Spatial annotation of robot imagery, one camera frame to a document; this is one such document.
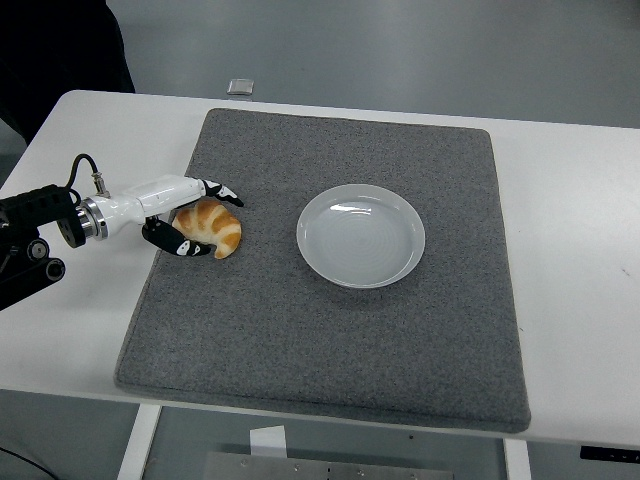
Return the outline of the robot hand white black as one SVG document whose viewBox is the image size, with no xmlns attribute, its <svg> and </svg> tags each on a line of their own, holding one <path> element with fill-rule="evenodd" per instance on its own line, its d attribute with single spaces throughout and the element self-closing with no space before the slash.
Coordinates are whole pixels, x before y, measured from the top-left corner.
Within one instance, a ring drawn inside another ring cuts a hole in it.
<svg viewBox="0 0 640 480">
<path fill-rule="evenodd" d="M 202 198 L 216 198 L 242 207 L 244 203 L 223 184 L 185 176 L 166 175 L 110 198 L 93 202 L 94 236 L 109 238 L 128 224 L 142 227 L 143 237 L 157 248 L 176 256 L 202 256 L 211 248 L 188 239 L 159 216 Z"/>
</svg>

